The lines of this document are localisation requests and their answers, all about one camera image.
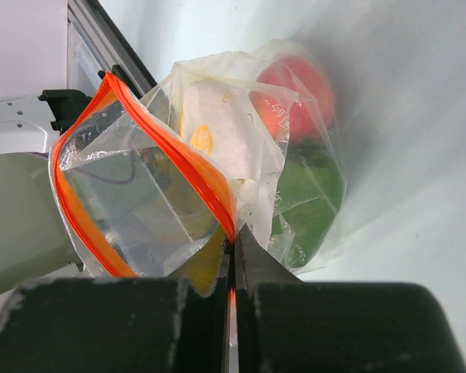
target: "green object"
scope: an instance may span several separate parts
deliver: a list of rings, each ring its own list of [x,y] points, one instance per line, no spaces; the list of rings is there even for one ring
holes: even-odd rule
[[[343,199],[340,168],[324,145],[305,143],[288,151],[278,181],[268,251],[289,269],[303,267],[318,252]]]

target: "green pepper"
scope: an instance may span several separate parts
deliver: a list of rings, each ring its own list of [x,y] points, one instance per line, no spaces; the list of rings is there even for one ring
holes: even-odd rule
[[[281,258],[286,268],[301,268],[318,252],[340,209],[343,191],[340,168],[324,145],[305,143],[289,148],[278,181],[272,231],[272,237],[287,233],[287,229],[294,233]]]

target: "red plastic tomato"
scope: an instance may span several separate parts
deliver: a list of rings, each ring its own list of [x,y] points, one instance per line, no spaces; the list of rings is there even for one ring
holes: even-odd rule
[[[287,87],[301,94],[290,108],[290,142],[318,139],[321,136],[318,126],[332,124],[335,116],[332,87],[323,72],[302,57],[287,56],[274,61],[260,74],[257,82]],[[287,104],[277,102],[263,92],[251,91],[249,96],[269,132],[276,138],[283,125]]]

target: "clear plastic bag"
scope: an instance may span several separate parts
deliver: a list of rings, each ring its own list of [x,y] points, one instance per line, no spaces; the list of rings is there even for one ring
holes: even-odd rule
[[[309,81],[297,63],[315,71]],[[50,154],[54,195],[88,269],[165,276],[218,225],[233,240],[245,223],[286,267],[306,264],[344,189],[327,129],[332,94],[318,104],[315,76],[327,83],[298,45],[278,40],[176,62],[141,101],[107,74]]]

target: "yellow logo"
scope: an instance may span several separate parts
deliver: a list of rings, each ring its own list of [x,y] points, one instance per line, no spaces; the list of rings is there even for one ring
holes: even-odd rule
[[[210,155],[212,153],[214,142],[209,127],[206,125],[198,127],[192,136],[190,145],[192,145],[196,150],[206,152],[207,155]]]

